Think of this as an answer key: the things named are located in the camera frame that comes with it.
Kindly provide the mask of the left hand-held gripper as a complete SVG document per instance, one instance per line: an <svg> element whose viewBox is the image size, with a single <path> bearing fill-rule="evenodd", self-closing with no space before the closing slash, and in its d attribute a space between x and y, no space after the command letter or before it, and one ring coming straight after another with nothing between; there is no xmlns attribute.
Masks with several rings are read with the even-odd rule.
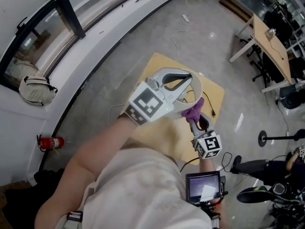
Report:
<svg viewBox="0 0 305 229"><path fill-rule="evenodd" d="M167 84L179 81L173 87ZM174 102L192 82L192 75L178 68L161 68L152 78L139 83L129 97L123 113L137 125L153 122L174 110Z"/></svg>

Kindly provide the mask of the purple cloth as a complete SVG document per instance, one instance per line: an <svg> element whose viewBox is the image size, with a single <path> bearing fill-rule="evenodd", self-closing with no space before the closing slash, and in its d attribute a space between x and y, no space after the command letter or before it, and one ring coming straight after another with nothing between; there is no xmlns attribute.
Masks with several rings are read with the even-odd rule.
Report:
<svg viewBox="0 0 305 229"><path fill-rule="evenodd" d="M201 108L203 107L203 105L204 99L201 97L193 107L181 113L182 117L186 118L187 122L193 120L195 123L198 123L201 115Z"/></svg>

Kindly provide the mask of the white table lamp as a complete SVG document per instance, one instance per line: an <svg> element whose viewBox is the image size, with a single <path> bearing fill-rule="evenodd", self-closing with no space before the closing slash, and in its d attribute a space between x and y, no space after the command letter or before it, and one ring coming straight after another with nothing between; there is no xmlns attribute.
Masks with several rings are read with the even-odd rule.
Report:
<svg viewBox="0 0 305 229"><path fill-rule="evenodd" d="M201 98L203 86L200 81L199 76L192 72L191 70L183 69L185 71L188 71L192 75L192 82L190 85L186 88L186 90L178 97L178 99L173 103L174 104L174 110L171 111L169 114L167 114L167 117L178 119L181 118L181 113L191 107L193 107L198 100ZM169 87L173 87L176 85L179 81L175 81L172 83L167 84ZM184 103L183 99L186 98L186 92L187 90L193 90L194 94L194 100Z"/></svg>

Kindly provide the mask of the person's left forearm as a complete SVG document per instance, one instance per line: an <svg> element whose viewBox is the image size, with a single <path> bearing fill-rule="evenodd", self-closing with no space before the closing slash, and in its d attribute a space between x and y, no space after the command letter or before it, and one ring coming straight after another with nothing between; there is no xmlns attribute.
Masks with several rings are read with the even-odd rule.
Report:
<svg viewBox="0 0 305 229"><path fill-rule="evenodd" d="M136 128L137 124L129 117L120 117L105 131L85 143L73 157L73 162L81 169L98 176Z"/></svg>

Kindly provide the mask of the person's right forearm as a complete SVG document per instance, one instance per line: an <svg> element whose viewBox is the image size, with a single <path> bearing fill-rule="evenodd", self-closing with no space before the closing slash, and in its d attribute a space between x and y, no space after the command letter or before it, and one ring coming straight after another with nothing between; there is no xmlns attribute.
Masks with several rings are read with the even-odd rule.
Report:
<svg viewBox="0 0 305 229"><path fill-rule="evenodd" d="M213 172L215 171L215 165L212 158L209 159L200 159L199 171L200 172ZM220 213L220 229L227 229L227 220L226 220L226 212L225 212L225 199L222 200L221 203L216 205L214 212Z"/></svg>

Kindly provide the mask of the wooden desk with white legs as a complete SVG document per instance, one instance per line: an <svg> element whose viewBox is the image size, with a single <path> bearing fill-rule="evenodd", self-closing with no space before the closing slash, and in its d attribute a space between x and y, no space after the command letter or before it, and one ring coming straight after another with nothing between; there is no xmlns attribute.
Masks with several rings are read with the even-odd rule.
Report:
<svg viewBox="0 0 305 229"><path fill-rule="evenodd" d="M277 68L284 77L284 80L282 82L276 83L273 86L265 87L264 89L261 90L261 93L264 94L266 92L291 85L293 82L292 82L286 48L276 36L273 37L271 40L268 40L266 38L265 32L269 28L258 16L254 14L250 18L250 20L235 34L235 37L239 38L242 32L250 25L253 26L252 39L246 45L244 45L243 48L241 48L237 53L235 53L229 59L229 62L233 63L249 48L251 48L253 45L257 45L273 61L273 63L277 66Z"/></svg>

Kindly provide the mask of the low wooden table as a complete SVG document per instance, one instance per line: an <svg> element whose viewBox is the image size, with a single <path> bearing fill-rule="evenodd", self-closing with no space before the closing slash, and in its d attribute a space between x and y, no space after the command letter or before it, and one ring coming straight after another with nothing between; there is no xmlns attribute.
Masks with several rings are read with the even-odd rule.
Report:
<svg viewBox="0 0 305 229"><path fill-rule="evenodd" d="M188 67L162 55L154 53L147 66L143 70L138 82L152 76L163 67L179 68L189 70ZM212 117L211 107L216 115L219 114L224 98L224 89L209 80L208 78L197 74L203 86L204 105L201 112L206 114L216 124L217 116ZM189 124L185 118L172 119L163 117L155 122L147 123L138 127L132 135L132 139L148 146L160 153L173 157L175 160L188 162L198 157L197 152L192 146Z"/></svg>

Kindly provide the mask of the small black monitor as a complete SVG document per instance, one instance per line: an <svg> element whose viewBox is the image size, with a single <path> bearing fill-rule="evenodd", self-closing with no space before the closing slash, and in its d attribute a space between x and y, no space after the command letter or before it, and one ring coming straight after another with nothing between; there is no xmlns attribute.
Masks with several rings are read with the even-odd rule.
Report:
<svg viewBox="0 0 305 229"><path fill-rule="evenodd" d="M186 201L197 207L208 206L215 199L221 202L228 194L225 183L226 177L219 171L186 174Z"/></svg>

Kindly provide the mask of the black light stand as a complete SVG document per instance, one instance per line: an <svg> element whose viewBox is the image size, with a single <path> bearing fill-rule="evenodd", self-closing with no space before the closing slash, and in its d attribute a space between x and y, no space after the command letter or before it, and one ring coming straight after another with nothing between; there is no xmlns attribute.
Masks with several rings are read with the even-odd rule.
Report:
<svg viewBox="0 0 305 229"><path fill-rule="evenodd" d="M287 136L267 136L266 131L262 130L258 135L258 144L264 147L269 140L294 140L298 141L305 138L305 129L298 130L294 135Z"/></svg>

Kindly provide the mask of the black low chair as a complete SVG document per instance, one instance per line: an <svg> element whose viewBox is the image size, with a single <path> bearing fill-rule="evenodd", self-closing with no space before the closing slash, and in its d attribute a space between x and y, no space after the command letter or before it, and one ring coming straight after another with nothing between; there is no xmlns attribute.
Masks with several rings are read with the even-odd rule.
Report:
<svg viewBox="0 0 305 229"><path fill-rule="evenodd" d="M301 192L294 193L289 184L276 183L271 188L265 186L250 187L237 195L237 200L250 204L271 201L281 205L300 205L303 201Z"/></svg>

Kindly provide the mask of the person in white shirt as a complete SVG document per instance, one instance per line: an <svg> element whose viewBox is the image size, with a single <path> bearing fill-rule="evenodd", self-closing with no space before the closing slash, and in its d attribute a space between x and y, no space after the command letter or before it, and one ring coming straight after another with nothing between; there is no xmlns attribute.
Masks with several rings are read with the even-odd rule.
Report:
<svg viewBox="0 0 305 229"><path fill-rule="evenodd" d="M212 229L185 192L177 165L163 154L121 150L84 191L82 220L63 216L55 229Z"/></svg>

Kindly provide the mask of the wooden step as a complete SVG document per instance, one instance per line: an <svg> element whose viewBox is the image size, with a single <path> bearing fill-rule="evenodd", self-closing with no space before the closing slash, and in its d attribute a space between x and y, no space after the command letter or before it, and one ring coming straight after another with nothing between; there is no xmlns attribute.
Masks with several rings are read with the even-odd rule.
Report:
<svg viewBox="0 0 305 229"><path fill-rule="evenodd" d="M253 13L237 0L219 0L219 3L239 17L244 22L248 22Z"/></svg>

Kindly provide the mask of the red fire extinguisher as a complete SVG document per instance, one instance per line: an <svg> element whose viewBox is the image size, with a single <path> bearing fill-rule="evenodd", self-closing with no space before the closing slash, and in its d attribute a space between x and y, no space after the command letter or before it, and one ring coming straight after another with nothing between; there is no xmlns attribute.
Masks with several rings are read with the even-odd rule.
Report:
<svg viewBox="0 0 305 229"><path fill-rule="evenodd" d="M62 148L65 143L62 137L42 137L41 135L37 135L36 139L38 147L42 152Z"/></svg>

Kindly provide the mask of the beige backpack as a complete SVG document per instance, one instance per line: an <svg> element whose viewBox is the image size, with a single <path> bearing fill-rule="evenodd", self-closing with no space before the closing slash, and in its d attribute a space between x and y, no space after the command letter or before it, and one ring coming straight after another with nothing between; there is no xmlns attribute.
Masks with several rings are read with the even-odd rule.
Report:
<svg viewBox="0 0 305 229"><path fill-rule="evenodd" d="M58 89L50 84L49 78L26 76L21 80L19 93L28 104L46 106L50 104Z"/></svg>

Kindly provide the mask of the black bag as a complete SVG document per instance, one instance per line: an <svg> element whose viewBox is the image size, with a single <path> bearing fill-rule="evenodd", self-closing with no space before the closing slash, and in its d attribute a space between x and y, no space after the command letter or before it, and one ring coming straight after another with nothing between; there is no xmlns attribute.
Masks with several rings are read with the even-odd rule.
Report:
<svg viewBox="0 0 305 229"><path fill-rule="evenodd" d="M8 189L3 214L13 229L34 229L40 207L53 195L64 169L41 170L34 175L36 185L24 189Z"/></svg>

